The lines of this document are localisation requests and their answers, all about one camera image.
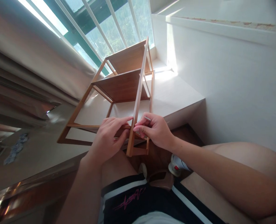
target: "curtain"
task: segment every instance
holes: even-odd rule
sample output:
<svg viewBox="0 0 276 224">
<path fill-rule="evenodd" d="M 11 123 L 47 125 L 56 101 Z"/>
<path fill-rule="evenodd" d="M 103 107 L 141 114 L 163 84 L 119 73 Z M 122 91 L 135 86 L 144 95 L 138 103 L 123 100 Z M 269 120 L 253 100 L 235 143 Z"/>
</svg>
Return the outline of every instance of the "curtain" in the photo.
<svg viewBox="0 0 276 224">
<path fill-rule="evenodd" d="M 0 0 L 0 124 L 35 128 L 77 105 L 96 70 L 17 0 Z"/>
</svg>

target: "hand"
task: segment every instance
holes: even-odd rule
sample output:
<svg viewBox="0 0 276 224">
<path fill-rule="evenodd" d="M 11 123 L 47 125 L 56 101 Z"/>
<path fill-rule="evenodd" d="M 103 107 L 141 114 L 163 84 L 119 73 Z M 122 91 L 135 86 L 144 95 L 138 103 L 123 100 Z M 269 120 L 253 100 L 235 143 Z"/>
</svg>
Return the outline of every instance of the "hand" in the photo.
<svg viewBox="0 0 276 224">
<path fill-rule="evenodd" d="M 133 117 L 104 119 L 86 156 L 93 158 L 98 165 L 113 157 L 126 140 L 129 129 L 124 130 L 118 139 L 114 136 L 122 125 L 129 125 L 127 122 L 132 119 Z"/>
<path fill-rule="evenodd" d="M 172 151 L 175 146 L 175 136 L 171 133 L 163 117 L 152 113 L 143 113 L 142 118 L 135 124 L 134 131 L 139 131 L 144 138 L 147 135 L 158 147 Z"/>
</svg>

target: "thigh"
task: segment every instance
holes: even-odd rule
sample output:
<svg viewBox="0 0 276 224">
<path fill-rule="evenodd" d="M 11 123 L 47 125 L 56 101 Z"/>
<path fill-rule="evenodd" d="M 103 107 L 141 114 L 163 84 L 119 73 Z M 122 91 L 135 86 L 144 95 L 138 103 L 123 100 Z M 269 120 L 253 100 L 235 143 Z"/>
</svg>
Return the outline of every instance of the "thigh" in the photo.
<svg viewBox="0 0 276 224">
<path fill-rule="evenodd" d="M 276 180 L 276 153 L 268 148 L 247 142 L 231 142 L 204 148 L 247 165 Z M 254 223 L 196 173 L 192 173 L 181 183 L 223 221 L 230 224 Z M 276 217 L 270 217 L 262 220 L 262 223 L 274 223 L 275 219 Z"/>
<path fill-rule="evenodd" d="M 102 188 L 121 178 L 137 175 L 125 153 L 120 150 L 102 166 Z"/>
</svg>

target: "window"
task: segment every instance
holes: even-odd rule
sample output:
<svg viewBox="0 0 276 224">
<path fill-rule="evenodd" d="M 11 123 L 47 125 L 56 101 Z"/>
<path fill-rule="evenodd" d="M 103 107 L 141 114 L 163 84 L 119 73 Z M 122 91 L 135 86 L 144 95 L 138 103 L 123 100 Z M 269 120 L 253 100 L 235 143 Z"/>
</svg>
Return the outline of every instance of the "window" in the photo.
<svg viewBox="0 0 276 224">
<path fill-rule="evenodd" d="M 85 61 L 87 61 L 93 68 L 95 68 L 96 70 L 98 70 L 97 65 L 94 63 L 94 61 L 92 61 L 92 59 L 84 51 L 84 49 L 79 45 L 79 43 L 77 43 L 76 45 L 74 45 L 74 48 L 85 59 Z"/>
<path fill-rule="evenodd" d="M 132 0 L 139 33 L 142 40 L 149 36 L 149 48 L 154 47 L 149 0 Z"/>
<path fill-rule="evenodd" d="M 96 18 L 100 29 L 82 0 L 19 1 L 50 30 L 57 32 L 57 36 L 61 35 L 68 41 L 96 69 L 106 56 L 124 49 L 125 43 L 129 47 L 138 43 L 139 38 L 145 40 L 149 36 L 149 47 L 154 47 L 149 0 L 132 0 L 132 10 L 128 0 L 86 0 L 93 13 L 91 16 Z M 102 71 L 105 75 L 111 72 L 108 66 Z"/>
<path fill-rule="evenodd" d="M 83 2 L 80 0 L 65 0 L 66 3 L 68 4 L 68 6 L 70 7 L 70 9 L 73 12 L 77 12 L 80 8 L 82 8 L 84 6 Z"/>
<path fill-rule="evenodd" d="M 112 54 L 97 27 L 87 33 L 86 37 L 103 60 L 105 57 Z"/>
<path fill-rule="evenodd" d="M 127 45 L 132 46 L 138 43 L 139 39 L 128 2 L 116 10 L 115 15 Z"/>
<path fill-rule="evenodd" d="M 109 41 L 114 52 L 118 52 L 125 48 L 125 45 L 122 42 L 121 36 L 118 32 L 117 26 L 114 22 L 114 19 L 110 13 L 107 2 L 104 1 L 105 4 L 102 4 L 98 7 L 91 8 L 93 14 L 95 15 L 98 23 L 100 24 L 101 29 L 103 30 L 106 38 Z"/>
<path fill-rule="evenodd" d="M 66 34 L 68 30 L 60 22 L 60 20 L 55 16 L 52 10 L 47 6 L 43 0 L 31 0 L 39 10 L 50 20 L 50 22 L 60 31 L 62 35 Z"/>
</svg>

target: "floor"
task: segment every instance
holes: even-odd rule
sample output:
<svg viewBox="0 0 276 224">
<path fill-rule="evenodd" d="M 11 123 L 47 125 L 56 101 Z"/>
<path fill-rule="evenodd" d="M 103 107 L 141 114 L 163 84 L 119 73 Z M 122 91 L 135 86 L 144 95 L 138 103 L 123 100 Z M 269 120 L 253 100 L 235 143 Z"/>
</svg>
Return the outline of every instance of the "floor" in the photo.
<svg viewBox="0 0 276 224">
<path fill-rule="evenodd" d="M 190 142 L 197 146 L 204 146 L 203 142 L 190 127 L 186 124 L 177 129 L 174 129 L 172 133 L 187 142 Z M 146 148 L 146 143 L 141 143 L 140 148 Z M 164 150 L 160 147 L 157 147 L 152 141 L 149 143 L 149 154 L 142 156 L 133 156 L 129 157 L 129 161 L 132 164 L 133 168 L 138 172 L 140 164 L 143 162 L 147 167 L 147 176 L 154 174 L 159 170 L 168 170 L 168 164 L 170 163 L 172 153 Z M 182 172 L 181 178 L 185 178 L 189 175 L 189 172 Z"/>
</svg>

